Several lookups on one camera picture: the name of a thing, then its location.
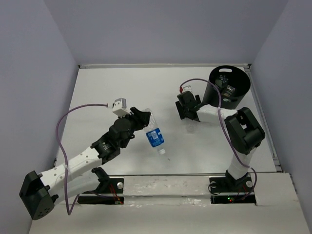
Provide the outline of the orange juice bottle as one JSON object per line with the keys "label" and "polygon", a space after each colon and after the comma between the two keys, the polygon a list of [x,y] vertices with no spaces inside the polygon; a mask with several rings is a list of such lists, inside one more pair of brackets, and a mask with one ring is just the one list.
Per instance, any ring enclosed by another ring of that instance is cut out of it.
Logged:
{"label": "orange juice bottle", "polygon": [[230,85],[227,85],[227,87],[222,91],[222,95],[229,99],[236,97],[236,93],[236,88]]}

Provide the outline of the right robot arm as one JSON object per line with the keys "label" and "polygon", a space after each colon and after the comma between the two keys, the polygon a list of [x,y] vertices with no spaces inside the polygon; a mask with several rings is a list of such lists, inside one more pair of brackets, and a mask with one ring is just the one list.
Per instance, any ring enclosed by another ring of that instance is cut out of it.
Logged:
{"label": "right robot arm", "polygon": [[252,111],[243,107],[239,110],[229,110],[200,103],[199,96],[190,91],[177,95],[175,103],[180,119],[189,119],[197,122],[219,124],[233,151],[232,161],[223,177],[210,178],[209,187],[214,195],[220,193],[235,193],[244,190],[251,193],[254,190],[257,178],[251,181],[249,170],[255,173],[250,166],[251,159],[257,147],[265,139],[265,132]]}

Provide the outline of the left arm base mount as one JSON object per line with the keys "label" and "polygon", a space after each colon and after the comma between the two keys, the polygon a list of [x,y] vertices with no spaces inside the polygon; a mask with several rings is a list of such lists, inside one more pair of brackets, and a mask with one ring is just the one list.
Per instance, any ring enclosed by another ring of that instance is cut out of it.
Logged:
{"label": "left arm base mount", "polygon": [[123,205],[124,178],[111,177],[108,183],[100,183],[91,192],[84,192],[79,195],[80,205]]}

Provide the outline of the black cap cola bottle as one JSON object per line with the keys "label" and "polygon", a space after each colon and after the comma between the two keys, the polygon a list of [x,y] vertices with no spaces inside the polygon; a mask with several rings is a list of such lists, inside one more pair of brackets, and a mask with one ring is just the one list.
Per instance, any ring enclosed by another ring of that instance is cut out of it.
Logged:
{"label": "black cap cola bottle", "polygon": [[220,92],[222,90],[224,90],[225,88],[227,88],[229,83],[229,80],[227,78],[226,75],[218,75],[218,77],[215,79],[215,85],[218,87],[218,89],[220,90]]}

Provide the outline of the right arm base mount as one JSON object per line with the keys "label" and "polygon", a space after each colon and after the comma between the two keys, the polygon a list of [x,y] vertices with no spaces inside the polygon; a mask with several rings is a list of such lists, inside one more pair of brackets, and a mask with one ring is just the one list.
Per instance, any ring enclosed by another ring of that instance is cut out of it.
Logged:
{"label": "right arm base mount", "polygon": [[225,182],[225,177],[209,178],[208,191],[211,193],[212,204],[256,204],[250,176],[234,187],[230,187]]}

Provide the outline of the clear unlabeled plastic bottle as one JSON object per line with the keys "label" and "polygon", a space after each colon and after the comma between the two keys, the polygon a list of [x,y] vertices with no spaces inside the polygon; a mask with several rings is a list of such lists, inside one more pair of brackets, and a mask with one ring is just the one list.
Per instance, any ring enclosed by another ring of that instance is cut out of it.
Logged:
{"label": "clear unlabeled plastic bottle", "polygon": [[188,125],[186,126],[186,131],[187,131],[188,133],[194,133],[195,130],[196,130],[196,125],[195,125],[195,124],[188,124]]}

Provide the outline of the blue label water bottle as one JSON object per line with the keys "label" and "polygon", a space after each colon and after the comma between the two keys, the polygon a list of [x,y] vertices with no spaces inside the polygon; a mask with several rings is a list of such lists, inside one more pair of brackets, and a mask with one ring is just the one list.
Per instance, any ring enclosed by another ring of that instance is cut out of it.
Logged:
{"label": "blue label water bottle", "polygon": [[164,137],[160,128],[158,127],[156,118],[151,109],[146,108],[144,111],[151,113],[149,124],[143,129],[145,135],[151,147],[154,148],[160,155],[164,155],[166,153],[164,149]]}

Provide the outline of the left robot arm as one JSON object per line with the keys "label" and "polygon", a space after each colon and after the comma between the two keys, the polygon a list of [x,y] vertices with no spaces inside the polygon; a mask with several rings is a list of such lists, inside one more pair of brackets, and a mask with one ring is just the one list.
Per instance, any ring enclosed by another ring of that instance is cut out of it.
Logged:
{"label": "left robot arm", "polygon": [[[19,196],[32,220],[45,217],[62,201],[68,204],[72,196],[92,191],[92,188],[98,193],[107,189],[110,178],[101,166],[120,155],[120,150],[135,138],[134,133],[147,127],[151,118],[150,111],[135,107],[114,109],[114,113],[117,120],[108,132],[86,150],[72,159],[64,156],[64,163],[53,169],[41,173],[31,171],[25,176]],[[91,181],[92,188],[84,182],[79,188],[70,185],[83,174],[95,176]]]}

